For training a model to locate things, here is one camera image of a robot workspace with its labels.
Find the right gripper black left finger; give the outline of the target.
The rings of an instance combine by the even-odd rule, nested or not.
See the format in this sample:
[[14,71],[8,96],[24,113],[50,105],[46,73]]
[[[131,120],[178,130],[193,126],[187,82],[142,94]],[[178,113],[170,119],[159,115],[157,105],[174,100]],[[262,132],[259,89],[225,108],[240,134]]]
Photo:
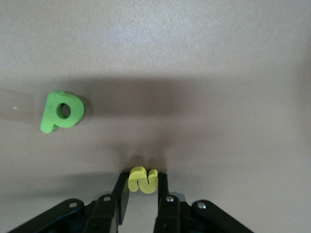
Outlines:
[[95,202],[94,210],[87,219],[85,233],[117,233],[123,223],[129,201],[129,172],[119,175],[110,194],[100,196]]

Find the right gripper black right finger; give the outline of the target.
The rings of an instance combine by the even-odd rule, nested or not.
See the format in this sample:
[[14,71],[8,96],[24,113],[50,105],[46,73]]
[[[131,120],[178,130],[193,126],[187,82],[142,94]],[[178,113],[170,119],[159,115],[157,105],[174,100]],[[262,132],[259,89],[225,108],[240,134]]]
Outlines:
[[158,209],[155,220],[155,233],[180,232],[180,201],[179,198],[169,193],[168,176],[158,174]]

